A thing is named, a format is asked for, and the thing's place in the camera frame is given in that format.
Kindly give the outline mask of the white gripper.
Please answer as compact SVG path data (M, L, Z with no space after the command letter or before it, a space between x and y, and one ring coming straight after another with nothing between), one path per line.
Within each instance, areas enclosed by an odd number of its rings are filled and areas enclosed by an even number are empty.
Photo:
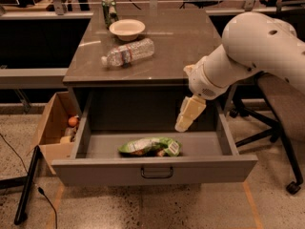
M215 86L208 79L204 73L206 61L207 57L203 56L197 63L187 65L183 69L188 76L189 89L194 95L192 97L186 96L180 107L180 113L174 126L180 133L186 132L203 113L206 109L206 100L216 99L228 90L228 87Z

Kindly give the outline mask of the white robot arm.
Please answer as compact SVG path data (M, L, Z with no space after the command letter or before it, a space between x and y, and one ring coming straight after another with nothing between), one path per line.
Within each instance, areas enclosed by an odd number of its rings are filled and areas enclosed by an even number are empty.
M286 78L305 93L305 42L287 22L259 12L244 12L225 26L220 46L185 67L184 72L193 95L182 102L175 123L178 132L190 128L208 100L259 72Z

